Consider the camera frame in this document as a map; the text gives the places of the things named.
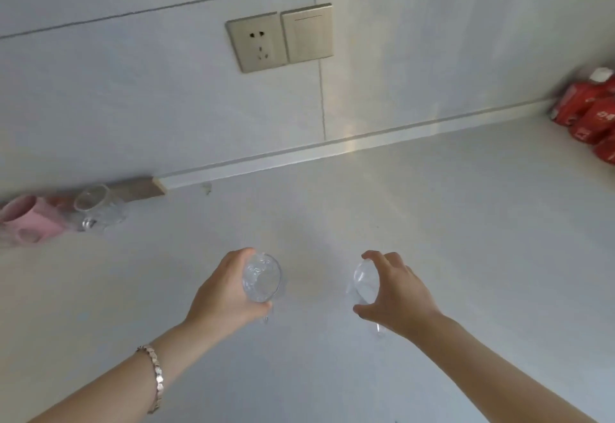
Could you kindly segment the person's right hand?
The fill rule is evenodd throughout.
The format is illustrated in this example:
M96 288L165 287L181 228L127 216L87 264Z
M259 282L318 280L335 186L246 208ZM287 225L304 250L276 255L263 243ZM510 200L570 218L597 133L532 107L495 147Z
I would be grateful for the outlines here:
M431 321L442 315L430 291L396 252L368 250L362 259L371 259L380 275L380 290L374 302L381 312L381 322L377 324L417 346Z

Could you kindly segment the person's left forearm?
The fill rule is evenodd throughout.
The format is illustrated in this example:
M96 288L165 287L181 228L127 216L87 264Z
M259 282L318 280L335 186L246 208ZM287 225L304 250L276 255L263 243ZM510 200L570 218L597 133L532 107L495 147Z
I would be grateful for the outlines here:
M140 423L182 373L228 335L181 323L28 423Z

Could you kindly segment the person's right forearm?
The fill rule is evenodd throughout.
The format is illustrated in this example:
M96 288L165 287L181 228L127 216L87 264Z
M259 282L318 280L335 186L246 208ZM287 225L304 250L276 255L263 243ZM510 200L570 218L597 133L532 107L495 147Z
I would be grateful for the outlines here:
M489 423L597 423L441 313L409 336Z

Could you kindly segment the red packet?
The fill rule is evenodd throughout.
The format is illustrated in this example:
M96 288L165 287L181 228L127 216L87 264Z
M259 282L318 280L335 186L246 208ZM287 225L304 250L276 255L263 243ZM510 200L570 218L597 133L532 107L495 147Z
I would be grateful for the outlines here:
M615 126L615 96L596 100L593 105L570 126L569 135L589 145L600 142Z
M592 152L601 161L615 166L615 130L596 144Z
M608 93L604 84L589 80L574 82L550 112L550 120L561 126L573 125L593 103Z

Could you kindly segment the person's left hand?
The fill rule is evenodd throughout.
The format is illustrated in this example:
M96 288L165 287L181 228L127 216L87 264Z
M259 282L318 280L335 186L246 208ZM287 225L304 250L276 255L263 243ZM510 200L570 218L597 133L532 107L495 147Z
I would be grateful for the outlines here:
M197 290L183 323L201 331L229 335L259 319L246 318L250 300L242 285L243 268L255 253L254 248L228 252Z

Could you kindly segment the clear smooth glass cup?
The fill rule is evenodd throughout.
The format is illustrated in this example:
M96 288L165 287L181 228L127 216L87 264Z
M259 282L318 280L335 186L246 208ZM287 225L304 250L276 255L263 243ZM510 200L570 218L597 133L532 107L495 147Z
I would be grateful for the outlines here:
M352 278L346 288L346 293L352 296L357 304L373 304L380 290L380 275L371 259L364 259L355 268Z

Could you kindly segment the beige light switch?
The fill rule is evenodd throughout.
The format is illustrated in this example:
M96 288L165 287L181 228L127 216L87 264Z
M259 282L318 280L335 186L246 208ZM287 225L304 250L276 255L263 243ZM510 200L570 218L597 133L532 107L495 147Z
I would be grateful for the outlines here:
M280 15L290 64L334 55L333 4L287 10Z

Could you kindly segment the beige wall socket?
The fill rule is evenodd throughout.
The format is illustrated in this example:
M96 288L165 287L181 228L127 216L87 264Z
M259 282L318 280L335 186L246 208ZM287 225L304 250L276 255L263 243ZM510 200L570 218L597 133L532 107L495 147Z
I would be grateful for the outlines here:
M285 36L278 12L227 21L225 27L242 73L288 64Z

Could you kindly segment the clear glass mug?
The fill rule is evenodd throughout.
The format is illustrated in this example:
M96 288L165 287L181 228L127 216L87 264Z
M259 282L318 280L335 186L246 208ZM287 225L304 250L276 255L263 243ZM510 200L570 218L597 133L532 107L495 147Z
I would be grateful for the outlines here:
M84 232L104 232L127 219L124 201L105 184L84 189L74 199L73 208L81 214Z

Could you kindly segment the clear patterned glass cup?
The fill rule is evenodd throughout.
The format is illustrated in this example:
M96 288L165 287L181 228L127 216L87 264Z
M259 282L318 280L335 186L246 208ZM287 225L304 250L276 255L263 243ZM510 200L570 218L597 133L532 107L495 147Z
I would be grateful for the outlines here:
M279 262L267 253L255 253L243 268L242 285L254 303L272 303L283 295L285 279Z

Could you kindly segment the pink plastic cup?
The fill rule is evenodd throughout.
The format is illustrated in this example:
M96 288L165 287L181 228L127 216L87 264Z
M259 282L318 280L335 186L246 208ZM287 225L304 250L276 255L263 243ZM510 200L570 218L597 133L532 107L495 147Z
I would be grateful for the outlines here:
M60 212L42 197L23 195L0 209L0 234L16 245L36 245L67 229Z

